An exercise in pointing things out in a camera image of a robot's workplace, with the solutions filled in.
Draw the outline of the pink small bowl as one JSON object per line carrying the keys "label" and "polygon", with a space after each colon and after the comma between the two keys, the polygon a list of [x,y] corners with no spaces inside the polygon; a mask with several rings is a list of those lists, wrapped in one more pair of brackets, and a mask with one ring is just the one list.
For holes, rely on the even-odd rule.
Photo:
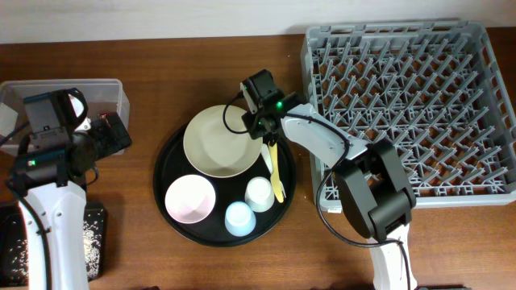
{"label": "pink small bowl", "polygon": [[216,203],[214,186],[203,176],[186,175],[168,187],[164,205],[176,222],[194,224],[207,218]]}

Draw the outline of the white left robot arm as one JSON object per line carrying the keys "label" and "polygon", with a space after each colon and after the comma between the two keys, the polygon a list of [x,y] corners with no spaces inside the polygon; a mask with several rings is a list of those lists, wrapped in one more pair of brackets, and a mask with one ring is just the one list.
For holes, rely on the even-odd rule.
{"label": "white left robot arm", "polygon": [[19,203],[28,245],[31,289],[87,289],[83,242],[85,174],[132,144],[115,112],[88,118],[77,88],[23,100],[31,132],[19,145],[7,188]]}

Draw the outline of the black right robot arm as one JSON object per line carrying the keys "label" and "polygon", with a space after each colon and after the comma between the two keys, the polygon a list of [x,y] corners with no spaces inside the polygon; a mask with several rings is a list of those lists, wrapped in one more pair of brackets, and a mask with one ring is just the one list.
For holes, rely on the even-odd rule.
{"label": "black right robot arm", "polygon": [[248,105],[242,119],[252,139],[295,142],[329,167],[343,213],[370,251],[376,289],[416,289],[407,246],[414,190],[395,146],[385,139],[359,139],[325,119],[295,93],[284,94],[270,71],[244,79],[239,97]]}

